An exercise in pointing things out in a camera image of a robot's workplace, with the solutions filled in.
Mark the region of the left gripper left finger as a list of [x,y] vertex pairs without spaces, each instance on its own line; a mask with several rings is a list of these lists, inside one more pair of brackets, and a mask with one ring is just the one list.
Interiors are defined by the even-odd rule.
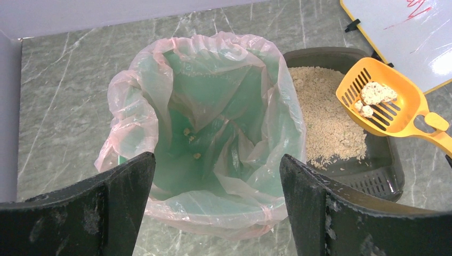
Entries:
[[68,187],[1,204],[1,255],[132,255],[156,168],[145,152]]

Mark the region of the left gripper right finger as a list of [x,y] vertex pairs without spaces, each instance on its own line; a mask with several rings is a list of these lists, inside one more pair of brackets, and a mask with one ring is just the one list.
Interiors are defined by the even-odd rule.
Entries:
[[298,255],[451,255],[451,213],[386,201],[290,155],[280,177]]

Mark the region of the dark grey litter tray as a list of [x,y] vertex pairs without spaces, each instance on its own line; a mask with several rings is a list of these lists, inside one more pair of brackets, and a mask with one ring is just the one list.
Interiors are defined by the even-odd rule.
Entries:
[[[360,59],[363,50],[347,47],[314,47],[284,54],[287,67],[321,67],[345,74]],[[405,175],[399,154],[388,137],[365,133],[364,159],[339,159],[334,156],[325,170],[316,171],[366,194],[396,202],[403,193]]]

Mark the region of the yellow litter scoop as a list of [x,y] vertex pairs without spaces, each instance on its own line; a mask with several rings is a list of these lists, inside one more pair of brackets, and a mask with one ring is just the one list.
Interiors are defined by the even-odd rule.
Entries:
[[[369,82],[390,87],[398,97],[396,101],[374,106],[373,116],[365,118],[354,105],[362,99],[362,89]],[[422,138],[451,155],[449,122],[431,112],[422,91],[392,67],[371,57],[358,60],[342,79],[336,97],[350,118],[369,133],[380,137]]]

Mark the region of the green trash bin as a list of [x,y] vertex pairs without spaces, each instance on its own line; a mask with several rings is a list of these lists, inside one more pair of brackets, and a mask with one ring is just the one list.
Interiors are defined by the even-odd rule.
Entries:
[[[132,158],[160,159],[162,193],[151,211],[220,214],[283,207],[278,174],[292,123],[279,92],[287,67],[276,49],[143,49],[109,84],[113,120],[107,140]],[[185,153],[183,130],[197,137],[201,158]]]

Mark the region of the clear plastic bin liner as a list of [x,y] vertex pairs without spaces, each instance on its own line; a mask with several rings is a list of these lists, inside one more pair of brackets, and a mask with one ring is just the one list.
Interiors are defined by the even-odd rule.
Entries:
[[160,39],[107,92],[111,130],[95,167],[156,158],[145,214],[227,239],[287,218],[279,167],[306,158],[306,124],[283,54],[255,35]]

